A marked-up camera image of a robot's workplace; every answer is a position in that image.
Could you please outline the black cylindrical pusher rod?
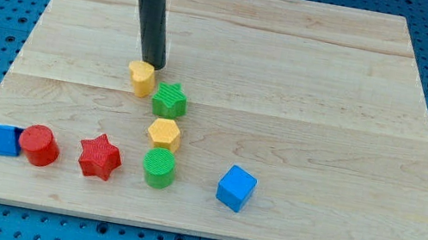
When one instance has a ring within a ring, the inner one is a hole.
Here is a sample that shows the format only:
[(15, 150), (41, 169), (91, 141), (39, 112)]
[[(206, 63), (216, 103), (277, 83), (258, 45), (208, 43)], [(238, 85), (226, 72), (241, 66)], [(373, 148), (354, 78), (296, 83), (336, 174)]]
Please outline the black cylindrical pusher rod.
[(142, 59), (156, 71), (166, 65), (166, 0), (138, 0)]

